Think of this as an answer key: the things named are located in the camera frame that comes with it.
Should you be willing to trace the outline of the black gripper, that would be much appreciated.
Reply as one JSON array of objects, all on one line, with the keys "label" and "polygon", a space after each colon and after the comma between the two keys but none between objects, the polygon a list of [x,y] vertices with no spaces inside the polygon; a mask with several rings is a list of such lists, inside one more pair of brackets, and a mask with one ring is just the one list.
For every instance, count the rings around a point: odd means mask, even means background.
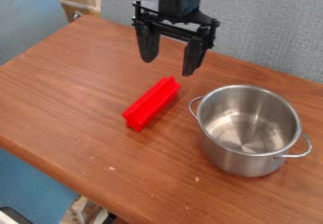
[{"label": "black gripper", "polygon": [[160,36],[168,36],[188,43],[182,75],[190,76],[202,65],[207,49],[214,47],[219,20],[200,11],[200,0],[136,0],[132,5],[132,25],[143,61],[154,61]]}]

